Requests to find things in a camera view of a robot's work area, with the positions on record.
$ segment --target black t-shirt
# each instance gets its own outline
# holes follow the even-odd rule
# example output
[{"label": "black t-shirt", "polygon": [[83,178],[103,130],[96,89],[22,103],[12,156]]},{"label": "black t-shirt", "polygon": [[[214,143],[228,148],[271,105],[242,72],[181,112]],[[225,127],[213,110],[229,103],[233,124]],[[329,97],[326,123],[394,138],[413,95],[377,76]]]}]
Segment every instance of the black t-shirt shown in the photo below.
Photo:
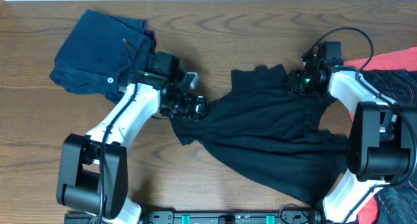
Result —
[{"label": "black t-shirt", "polygon": [[346,170],[347,138],[319,131],[334,99],[290,94],[282,65],[233,70],[232,91],[208,105],[202,121],[174,117],[183,145],[199,141],[236,172],[314,205]]}]

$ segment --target wooden table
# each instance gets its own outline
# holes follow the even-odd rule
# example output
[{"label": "wooden table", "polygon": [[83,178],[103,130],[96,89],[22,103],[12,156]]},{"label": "wooden table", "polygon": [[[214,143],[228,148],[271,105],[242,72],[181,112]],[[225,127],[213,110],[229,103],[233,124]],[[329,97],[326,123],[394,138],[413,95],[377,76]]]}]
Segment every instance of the wooden table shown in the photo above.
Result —
[{"label": "wooden table", "polygon": [[[100,94],[70,94],[48,77],[58,49],[87,8],[147,19],[157,49],[175,53],[199,72],[210,100],[230,90],[232,69],[278,63],[300,68],[300,54],[336,27],[369,33],[376,54],[417,45],[415,1],[5,3],[0,9],[1,223],[62,223],[68,208],[55,200],[62,142],[69,133],[87,132],[113,107]],[[330,38],[343,42],[346,60],[369,54],[359,34]],[[321,127],[349,133],[351,122],[340,103],[328,109]],[[164,120],[146,123],[128,164],[129,196],[141,204],[177,210],[303,205],[236,174],[198,143],[180,146]]]}]

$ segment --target red fabric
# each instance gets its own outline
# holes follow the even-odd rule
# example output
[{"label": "red fabric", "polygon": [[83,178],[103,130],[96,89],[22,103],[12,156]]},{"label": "red fabric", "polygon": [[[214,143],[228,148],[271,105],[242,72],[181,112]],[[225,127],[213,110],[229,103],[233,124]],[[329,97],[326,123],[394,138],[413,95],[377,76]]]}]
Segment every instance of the red fabric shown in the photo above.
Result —
[{"label": "red fabric", "polygon": [[[345,65],[360,68],[366,59],[348,61]],[[364,70],[417,71],[417,47],[374,56]],[[359,224],[372,224],[378,219],[378,204],[372,197],[358,213]]]}]

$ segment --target folded black fabric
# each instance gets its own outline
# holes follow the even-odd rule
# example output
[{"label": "folded black fabric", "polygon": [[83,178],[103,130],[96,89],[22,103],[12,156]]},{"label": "folded black fabric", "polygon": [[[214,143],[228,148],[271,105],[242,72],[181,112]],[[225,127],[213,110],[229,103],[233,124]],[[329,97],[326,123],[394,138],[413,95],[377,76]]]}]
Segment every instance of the folded black fabric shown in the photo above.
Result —
[{"label": "folded black fabric", "polygon": [[180,142],[197,140],[246,178],[315,205],[347,168],[347,138],[319,131],[334,99],[289,94],[282,65],[233,70],[231,77],[232,91],[208,105],[205,119],[172,119]]},{"label": "folded black fabric", "polygon": [[[401,104],[417,105],[417,72],[372,70],[363,72],[365,80],[384,95]],[[375,194],[379,207],[377,224],[417,223],[417,175],[409,183],[384,188]]]},{"label": "folded black fabric", "polygon": [[[140,53],[127,52],[124,38]],[[146,54],[154,53],[155,43],[144,20],[87,10],[60,48],[50,78],[68,92],[102,93],[117,103],[122,98],[119,89],[127,86],[132,70],[130,61],[143,70],[151,62]]]}]

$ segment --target dark blue cloth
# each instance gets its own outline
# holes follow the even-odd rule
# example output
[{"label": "dark blue cloth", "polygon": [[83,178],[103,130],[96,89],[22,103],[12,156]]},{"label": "dark blue cloth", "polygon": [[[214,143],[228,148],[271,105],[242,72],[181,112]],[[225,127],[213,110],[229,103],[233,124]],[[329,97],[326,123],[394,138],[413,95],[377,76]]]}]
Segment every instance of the dark blue cloth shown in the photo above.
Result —
[{"label": "dark blue cloth", "polygon": [[[401,104],[417,105],[417,72],[373,70],[365,80],[378,91]],[[397,188],[384,188],[375,194],[379,207],[377,224],[417,223],[417,175]]]},{"label": "dark blue cloth", "polygon": [[[124,38],[140,53],[127,52]],[[144,70],[152,62],[146,54],[154,53],[155,45],[145,20],[87,10],[58,51],[50,78],[68,92],[102,93],[117,103],[123,96],[119,89],[128,84],[131,61]]]}]

